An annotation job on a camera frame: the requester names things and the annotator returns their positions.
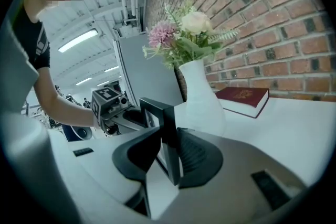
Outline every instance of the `table surface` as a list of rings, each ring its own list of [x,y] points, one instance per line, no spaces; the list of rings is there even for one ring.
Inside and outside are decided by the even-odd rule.
[[[185,108],[174,108],[176,127],[189,127]],[[311,186],[334,149],[335,118],[336,103],[269,98],[257,119],[225,110],[223,137],[259,148]]]

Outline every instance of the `ceiling light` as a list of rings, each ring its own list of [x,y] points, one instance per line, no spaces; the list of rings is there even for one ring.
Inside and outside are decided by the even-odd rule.
[[[103,83],[101,83],[101,84],[98,84],[97,87],[98,87],[98,86],[101,86],[101,85],[103,85],[103,84],[105,84],[105,83],[108,83],[108,82],[109,82],[109,81],[105,81],[105,82],[103,82]]]
[[[80,85],[80,84],[82,84],[82,83],[84,83],[84,82],[86,82],[86,81],[88,81],[88,80],[90,80],[90,79],[92,79],[92,78],[87,78],[87,79],[84,79],[84,80],[82,80],[82,81],[78,82],[76,85]]]
[[[73,39],[72,41],[66,43],[64,46],[60,47],[58,49],[58,51],[60,52],[65,52],[66,50],[72,48],[73,46],[83,42],[84,40],[87,40],[91,37],[94,37],[98,34],[97,30],[93,29],[93,30],[90,30],[82,35],[80,35],[79,37],[76,37],[75,39]]]
[[[105,70],[104,72],[109,72],[109,71],[114,70],[114,69],[117,69],[117,68],[119,68],[119,66],[112,67],[112,68],[110,68],[110,69]]]

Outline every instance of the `book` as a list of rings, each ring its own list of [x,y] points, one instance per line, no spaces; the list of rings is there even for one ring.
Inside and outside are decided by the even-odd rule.
[[[226,87],[216,92],[223,109],[256,119],[269,98],[269,89]]]

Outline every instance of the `flower vase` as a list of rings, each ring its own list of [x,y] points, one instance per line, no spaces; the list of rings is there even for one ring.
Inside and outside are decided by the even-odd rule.
[[[203,59],[179,67],[187,85],[186,121],[188,128],[222,136],[225,113],[206,80]]]

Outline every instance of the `black slot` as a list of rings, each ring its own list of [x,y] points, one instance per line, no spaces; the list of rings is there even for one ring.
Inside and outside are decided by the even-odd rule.
[[[268,201],[272,210],[287,203],[290,198],[265,171],[251,174],[254,182]]]
[[[74,152],[74,155],[76,157],[78,157],[78,156],[85,155],[85,154],[93,152],[93,149],[91,149],[89,147],[86,147],[86,148],[82,148],[81,150],[76,150],[76,151],[73,151],[73,152]]]

